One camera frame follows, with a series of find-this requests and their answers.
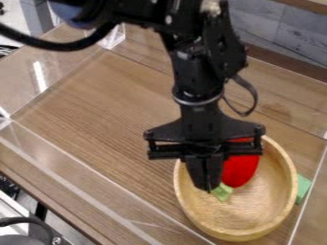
green sponge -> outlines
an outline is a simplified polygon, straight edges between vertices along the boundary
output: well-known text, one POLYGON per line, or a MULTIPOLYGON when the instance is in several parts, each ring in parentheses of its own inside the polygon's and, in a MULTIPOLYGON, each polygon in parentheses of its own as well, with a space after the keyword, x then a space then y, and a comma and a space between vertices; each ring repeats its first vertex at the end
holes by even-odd
POLYGON ((306 194, 308 193, 308 190, 312 185, 312 181, 308 180, 306 177, 303 177, 300 174, 298 174, 298 183, 299 183, 299 190, 296 195, 296 204, 299 205, 303 201, 306 194))
POLYGON ((224 202, 228 199, 232 191, 232 187, 227 186, 224 183, 220 183, 220 185, 211 190, 211 193, 220 199, 222 202, 224 202))

wooden bowl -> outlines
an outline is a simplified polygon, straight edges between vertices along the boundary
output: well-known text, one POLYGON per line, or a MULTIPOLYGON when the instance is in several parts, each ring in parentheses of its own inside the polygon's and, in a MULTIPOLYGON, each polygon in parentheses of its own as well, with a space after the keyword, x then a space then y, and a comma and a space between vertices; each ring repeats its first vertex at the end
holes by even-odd
POLYGON ((263 137, 264 154, 251 181, 222 202, 194 187, 186 165, 174 171, 176 197, 187 217, 211 236, 250 241, 272 232, 287 218, 298 193, 298 176, 282 147, 263 137))

